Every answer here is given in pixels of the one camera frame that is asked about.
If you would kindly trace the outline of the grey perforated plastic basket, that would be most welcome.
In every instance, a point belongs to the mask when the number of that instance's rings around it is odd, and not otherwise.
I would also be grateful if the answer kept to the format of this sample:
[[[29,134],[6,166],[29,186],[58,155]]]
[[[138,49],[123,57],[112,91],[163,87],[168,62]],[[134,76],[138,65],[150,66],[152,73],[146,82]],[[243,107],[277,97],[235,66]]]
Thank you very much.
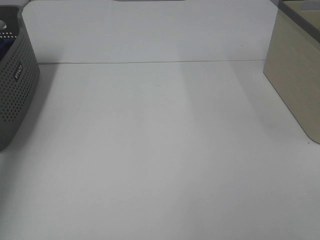
[[[12,142],[32,103],[40,69],[18,5],[2,5],[0,36],[17,36],[0,61],[0,149]]]

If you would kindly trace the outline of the beige storage box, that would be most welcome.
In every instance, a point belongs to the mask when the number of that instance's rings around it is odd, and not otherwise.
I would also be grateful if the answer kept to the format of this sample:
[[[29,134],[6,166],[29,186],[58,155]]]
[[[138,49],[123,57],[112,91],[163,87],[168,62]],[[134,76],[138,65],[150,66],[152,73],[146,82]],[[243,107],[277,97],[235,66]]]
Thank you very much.
[[[280,0],[263,73],[305,134],[320,142],[320,2]]]

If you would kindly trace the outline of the blue towel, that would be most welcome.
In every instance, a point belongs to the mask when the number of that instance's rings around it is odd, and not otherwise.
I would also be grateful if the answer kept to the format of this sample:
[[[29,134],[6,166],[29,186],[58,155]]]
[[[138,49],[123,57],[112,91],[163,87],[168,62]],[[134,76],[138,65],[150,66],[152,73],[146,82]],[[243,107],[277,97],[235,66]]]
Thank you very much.
[[[16,39],[17,36],[0,36],[0,61],[6,56]]]

